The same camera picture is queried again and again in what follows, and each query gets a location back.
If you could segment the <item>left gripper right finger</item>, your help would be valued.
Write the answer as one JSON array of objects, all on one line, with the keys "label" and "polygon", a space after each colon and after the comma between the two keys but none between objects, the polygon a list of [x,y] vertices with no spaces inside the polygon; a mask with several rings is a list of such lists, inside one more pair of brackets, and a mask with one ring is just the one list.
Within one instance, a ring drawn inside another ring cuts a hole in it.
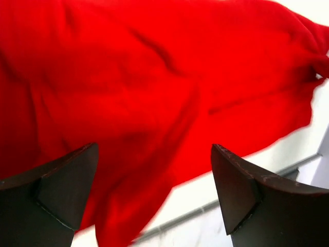
[{"label": "left gripper right finger", "polygon": [[211,165],[234,246],[328,246],[328,190],[250,163],[221,145]]}]

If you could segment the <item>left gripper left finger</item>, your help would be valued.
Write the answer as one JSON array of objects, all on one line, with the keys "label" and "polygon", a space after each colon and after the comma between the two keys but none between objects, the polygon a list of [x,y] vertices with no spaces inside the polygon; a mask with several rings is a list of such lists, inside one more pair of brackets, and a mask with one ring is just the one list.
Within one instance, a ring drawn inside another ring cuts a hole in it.
[{"label": "left gripper left finger", "polygon": [[1,181],[1,246],[71,246],[99,158],[97,144]]}]

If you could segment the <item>red t shirt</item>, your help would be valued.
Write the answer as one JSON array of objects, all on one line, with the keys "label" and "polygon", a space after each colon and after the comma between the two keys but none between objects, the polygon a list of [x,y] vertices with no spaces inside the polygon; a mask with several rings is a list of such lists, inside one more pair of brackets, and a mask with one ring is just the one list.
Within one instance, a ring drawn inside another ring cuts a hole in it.
[{"label": "red t shirt", "polygon": [[328,27],[273,1],[1,1],[1,177],[88,143],[81,229],[128,246],[171,189],[309,125]]}]

